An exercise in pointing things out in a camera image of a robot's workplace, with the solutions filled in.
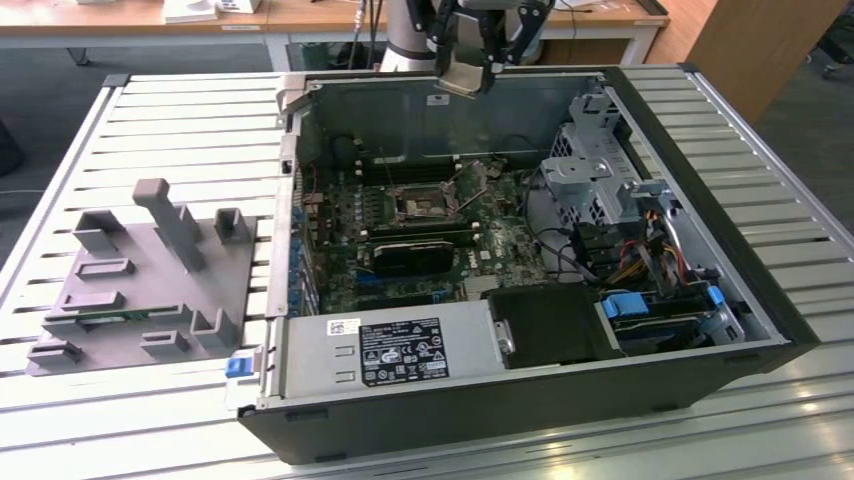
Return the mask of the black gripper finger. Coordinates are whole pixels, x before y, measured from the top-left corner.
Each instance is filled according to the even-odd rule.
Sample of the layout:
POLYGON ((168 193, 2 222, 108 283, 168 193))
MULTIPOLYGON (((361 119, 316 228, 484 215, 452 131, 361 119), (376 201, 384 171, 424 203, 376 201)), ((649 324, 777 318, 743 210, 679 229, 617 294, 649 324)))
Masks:
POLYGON ((553 2, 509 2, 507 9, 476 10, 484 56, 477 93, 485 93, 507 65, 517 65, 528 47, 539 41, 553 2))
POLYGON ((426 37, 434 45, 434 73, 437 76, 445 74, 452 62, 460 9, 456 0, 426 2, 426 37))

